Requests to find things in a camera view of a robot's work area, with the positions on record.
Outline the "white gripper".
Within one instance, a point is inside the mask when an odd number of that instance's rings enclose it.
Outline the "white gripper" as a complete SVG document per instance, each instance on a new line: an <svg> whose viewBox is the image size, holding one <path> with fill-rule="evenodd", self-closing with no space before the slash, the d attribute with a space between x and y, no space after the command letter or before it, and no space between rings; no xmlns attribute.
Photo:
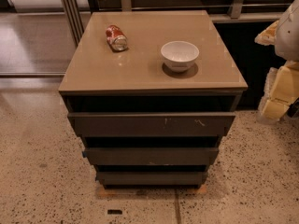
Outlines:
<svg viewBox="0 0 299 224"><path fill-rule="evenodd" d="M278 21L274 21L255 37L254 42L264 46L274 45L277 27ZM299 62L287 61L278 69L270 99L262 99L261 114L267 119L279 120L298 98Z"/></svg>

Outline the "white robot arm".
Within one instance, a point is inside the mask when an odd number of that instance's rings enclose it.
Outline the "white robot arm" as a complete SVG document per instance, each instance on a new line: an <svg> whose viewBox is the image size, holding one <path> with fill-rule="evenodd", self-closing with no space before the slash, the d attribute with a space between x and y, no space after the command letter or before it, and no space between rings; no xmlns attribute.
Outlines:
<svg viewBox="0 0 299 224"><path fill-rule="evenodd" d="M276 123L296 114L299 99L299 0L259 33L255 42L273 45L275 54L286 61L280 68L270 68L258 106L260 122Z"/></svg>

